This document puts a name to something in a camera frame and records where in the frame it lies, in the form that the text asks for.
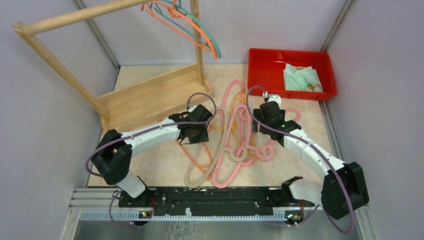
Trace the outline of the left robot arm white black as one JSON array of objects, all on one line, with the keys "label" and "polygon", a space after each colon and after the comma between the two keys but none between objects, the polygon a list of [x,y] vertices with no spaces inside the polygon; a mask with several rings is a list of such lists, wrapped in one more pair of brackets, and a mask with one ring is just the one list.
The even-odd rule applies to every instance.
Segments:
[{"label": "left robot arm white black", "polygon": [[211,111],[198,104],[143,129],[128,132],[109,130],[89,161],[108,185],[117,186],[130,196],[132,203],[144,207],[149,203],[150,193],[147,185],[130,171],[132,158],[168,142],[185,139],[189,144],[207,142],[207,127],[213,116]]}]

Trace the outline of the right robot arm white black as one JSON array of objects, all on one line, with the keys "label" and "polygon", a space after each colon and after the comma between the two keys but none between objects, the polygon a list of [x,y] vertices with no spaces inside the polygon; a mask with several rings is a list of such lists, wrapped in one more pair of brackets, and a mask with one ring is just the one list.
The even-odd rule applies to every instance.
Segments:
[{"label": "right robot arm white black", "polygon": [[260,132],[296,154],[320,178],[320,182],[295,176],[282,184],[281,199],[287,206],[300,200],[320,205],[339,220],[370,201],[362,167],[347,163],[314,142],[294,120],[285,119],[285,110],[274,101],[255,108],[254,132]]}]

